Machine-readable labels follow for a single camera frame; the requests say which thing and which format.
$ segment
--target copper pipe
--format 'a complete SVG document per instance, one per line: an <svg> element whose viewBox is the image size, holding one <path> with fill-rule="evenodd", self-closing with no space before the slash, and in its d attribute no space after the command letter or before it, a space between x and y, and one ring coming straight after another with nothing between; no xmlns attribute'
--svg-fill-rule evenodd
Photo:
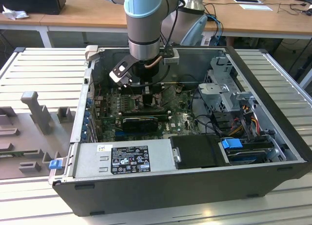
<svg viewBox="0 0 312 225"><path fill-rule="evenodd" d="M153 63L150 65L144 65L146 69L151 69L152 67L156 66L162 60L162 56L159 56Z"/></svg>

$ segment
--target motherboard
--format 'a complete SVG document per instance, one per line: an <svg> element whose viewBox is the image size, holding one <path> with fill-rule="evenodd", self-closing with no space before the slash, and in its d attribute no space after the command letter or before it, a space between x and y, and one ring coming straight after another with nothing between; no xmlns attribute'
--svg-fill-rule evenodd
<svg viewBox="0 0 312 225"><path fill-rule="evenodd" d="M98 138L102 142L167 139L199 134L190 113L194 89L157 85L145 103L141 89L98 88L95 96Z"/></svg>

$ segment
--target yellow wire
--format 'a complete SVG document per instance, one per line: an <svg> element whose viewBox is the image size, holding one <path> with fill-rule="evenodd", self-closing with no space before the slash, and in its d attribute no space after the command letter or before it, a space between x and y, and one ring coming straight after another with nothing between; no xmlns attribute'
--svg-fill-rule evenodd
<svg viewBox="0 0 312 225"><path fill-rule="evenodd" d="M234 135L235 133L239 132L242 128L243 128L242 125L239 126L237 129L235 129L233 132L231 132L231 133L229 134L229 136Z"/></svg>

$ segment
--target floor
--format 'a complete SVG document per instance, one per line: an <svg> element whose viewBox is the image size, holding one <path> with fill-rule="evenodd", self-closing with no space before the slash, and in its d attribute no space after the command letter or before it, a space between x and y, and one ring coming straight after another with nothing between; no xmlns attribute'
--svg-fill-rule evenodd
<svg viewBox="0 0 312 225"><path fill-rule="evenodd" d="M36 31L4 30L3 35L10 44L15 47L43 47L40 35ZM80 32L51 32L51 37L55 47L85 47L82 34ZM127 46L127 34L120 33L87 33L88 44L100 46ZM10 45L0 37L0 68L5 63L6 58L12 53ZM308 40L285 39L278 47L273 57L285 69L289 70L302 49L307 45ZM296 74L297 69L304 64L312 51L312 44L306 49L301 58L294 65L291 75Z"/></svg>

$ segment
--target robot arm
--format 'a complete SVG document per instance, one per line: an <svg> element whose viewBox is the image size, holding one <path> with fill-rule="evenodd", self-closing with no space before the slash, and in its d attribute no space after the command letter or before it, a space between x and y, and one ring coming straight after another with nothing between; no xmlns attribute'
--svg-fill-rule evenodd
<svg viewBox="0 0 312 225"><path fill-rule="evenodd" d="M174 56L172 49L167 52L169 47L159 55L161 32L168 42L173 39L181 45L195 45L207 21L203 0L109 1L123 4L127 18L130 55L110 72L110 77L120 86L132 82L130 69L140 78L142 87L153 84L152 77L158 73L162 58Z"/></svg>
<svg viewBox="0 0 312 225"><path fill-rule="evenodd" d="M124 4L130 54L147 61L159 54L162 21L178 8L178 0L110 0Z"/></svg>

